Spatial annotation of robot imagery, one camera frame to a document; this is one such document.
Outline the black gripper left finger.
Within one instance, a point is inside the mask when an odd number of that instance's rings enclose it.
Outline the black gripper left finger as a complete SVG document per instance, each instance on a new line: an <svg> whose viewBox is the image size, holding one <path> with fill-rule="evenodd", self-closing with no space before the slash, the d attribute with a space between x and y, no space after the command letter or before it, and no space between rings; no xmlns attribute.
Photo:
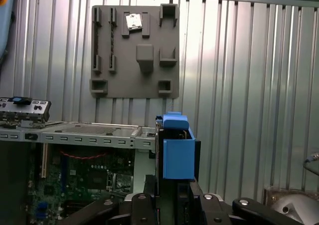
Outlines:
<svg viewBox="0 0 319 225"><path fill-rule="evenodd" d="M124 201L99 199L58 221L59 225L157 225L154 175L146 175L142 193Z"/></svg>

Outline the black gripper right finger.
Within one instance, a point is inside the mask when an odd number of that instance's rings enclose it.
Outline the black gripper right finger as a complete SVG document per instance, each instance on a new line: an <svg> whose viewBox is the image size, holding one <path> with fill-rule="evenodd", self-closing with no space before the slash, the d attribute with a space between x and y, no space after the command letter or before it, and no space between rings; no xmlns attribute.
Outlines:
<svg viewBox="0 0 319 225"><path fill-rule="evenodd" d="M291 219L253 199L238 198L232 205L214 194L203 193L198 182L191 182L194 200L192 221L196 225L298 225Z"/></svg>

